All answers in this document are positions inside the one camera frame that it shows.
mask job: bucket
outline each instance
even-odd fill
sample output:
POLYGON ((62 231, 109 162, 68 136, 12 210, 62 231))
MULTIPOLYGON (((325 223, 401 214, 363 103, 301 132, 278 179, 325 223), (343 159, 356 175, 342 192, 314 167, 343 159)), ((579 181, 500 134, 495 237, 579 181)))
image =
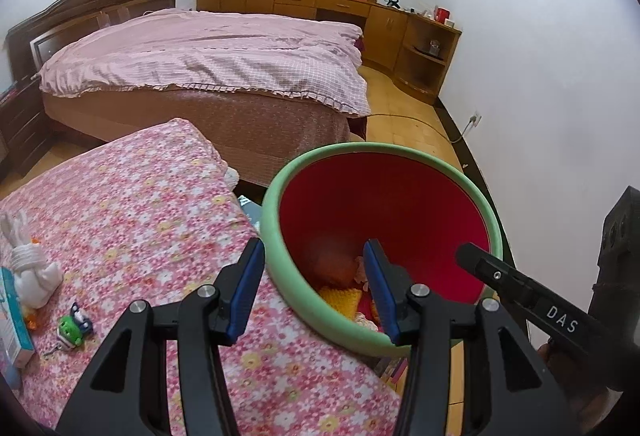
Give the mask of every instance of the bucket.
POLYGON ((353 142, 320 147, 288 163, 262 203, 266 264, 278 291, 319 334, 353 352, 399 356, 398 348, 333 310, 304 279, 318 243, 362 255, 376 238, 389 261, 452 301, 476 303, 492 291, 455 262, 472 242, 502 257, 500 228, 479 189, 449 164, 408 147, 353 142))

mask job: power cord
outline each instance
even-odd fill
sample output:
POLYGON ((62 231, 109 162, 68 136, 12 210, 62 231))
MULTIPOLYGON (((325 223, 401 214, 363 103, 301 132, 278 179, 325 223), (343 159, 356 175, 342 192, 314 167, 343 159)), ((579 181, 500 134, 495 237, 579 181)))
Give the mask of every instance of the power cord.
POLYGON ((423 120, 417 119, 416 117, 410 117, 409 115, 394 115, 392 113, 374 113, 372 115, 368 115, 368 117, 398 117, 399 119, 411 119, 411 120, 417 121, 419 123, 422 123, 425 126, 429 126, 431 129, 433 129, 433 131, 435 131, 437 134, 439 134, 439 136, 441 136, 443 139, 447 140, 447 142, 449 142, 449 143, 458 143, 458 142, 460 142, 460 140, 465 138, 465 134, 466 134, 466 131, 469 129, 469 126, 471 124, 475 124, 475 122, 476 122, 476 117, 475 116, 471 117, 469 119, 468 123, 466 123, 465 129, 463 129, 462 134, 460 135, 460 138, 458 138, 456 140, 449 140, 449 137, 444 136, 442 133, 440 133, 431 124, 426 123, 423 120))

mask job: white stuffed rabbit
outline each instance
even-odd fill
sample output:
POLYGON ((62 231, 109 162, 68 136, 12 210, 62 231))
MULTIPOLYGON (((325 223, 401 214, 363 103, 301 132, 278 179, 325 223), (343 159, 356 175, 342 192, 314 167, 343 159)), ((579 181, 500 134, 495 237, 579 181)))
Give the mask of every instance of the white stuffed rabbit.
POLYGON ((42 308, 62 283, 62 270, 57 263, 47 266, 42 246, 31 242, 23 211, 17 218, 2 213, 0 228, 13 250, 9 269, 14 272, 15 291, 22 306, 42 308))

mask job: power outlet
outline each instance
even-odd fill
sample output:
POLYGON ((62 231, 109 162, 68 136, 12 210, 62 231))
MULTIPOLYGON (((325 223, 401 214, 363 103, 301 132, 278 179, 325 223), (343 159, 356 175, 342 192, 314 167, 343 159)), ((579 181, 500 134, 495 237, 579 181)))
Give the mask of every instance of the power outlet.
POLYGON ((480 112, 476 109, 476 111, 474 112, 473 115, 471 115, 469 117, 469 122, 471 122, 471 127, 476 127, 478 126, 478 124, 480 123, 482 119, 482 115, 480 114, 480 112))

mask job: floral fabric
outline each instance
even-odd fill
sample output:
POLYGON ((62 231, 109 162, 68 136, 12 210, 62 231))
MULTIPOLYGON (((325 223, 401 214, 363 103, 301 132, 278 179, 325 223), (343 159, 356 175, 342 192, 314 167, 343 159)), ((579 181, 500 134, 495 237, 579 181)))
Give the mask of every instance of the floral fabric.
MULTIPOLYGON (((190 123, 174 119, 69 160, 0 209, 23 209, 65 280, 38 311, 38 352, 77 301, 95 336, 70 353, 34 355, 20 400, 54 427, 101 340, 127 305, 179 301, 238 260, 255 232, 224 182, 226 163, 190 123)), ((2 261, 9 247, 0 241, 2 261)), ((176 346, 168 346, 172 434, 184 434, 176 346)), ((220 349, 241 434, 389 435, 399 398, 367 366, 313 333, 265 273, 246 333, 220 349)))

